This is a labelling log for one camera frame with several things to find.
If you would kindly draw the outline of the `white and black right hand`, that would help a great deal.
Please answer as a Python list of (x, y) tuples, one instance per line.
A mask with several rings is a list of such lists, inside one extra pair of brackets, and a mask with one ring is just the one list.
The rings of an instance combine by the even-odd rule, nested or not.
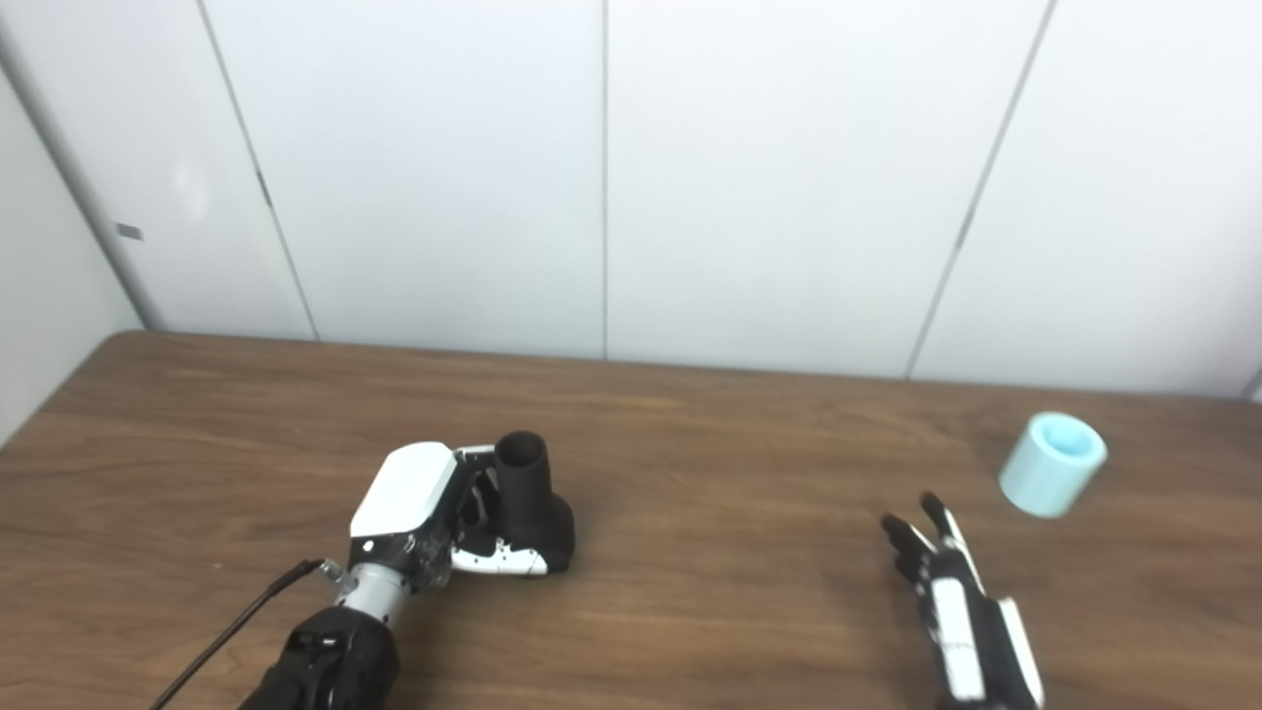
[(952, 509), (933, 491), (920, 498), (936, 538), (893, 515), (880, 526), (893, 566), (916, 597), (941, 678), (939, 709), (1042, 709), (1044, 681), (1018, 605), (987, 593)]

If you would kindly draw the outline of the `white and black left hand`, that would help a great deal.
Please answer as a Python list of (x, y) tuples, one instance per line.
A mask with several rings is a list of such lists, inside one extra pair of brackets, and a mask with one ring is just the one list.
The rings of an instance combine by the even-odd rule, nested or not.
[(454, 573), (557, 574), (540, 549), (491, 532), (506, 504), (493, 446), (415, 441), (387, 455), (361, 499), (350, 522), (350, 567), (374, 562), (413, 591), (445, 586)]

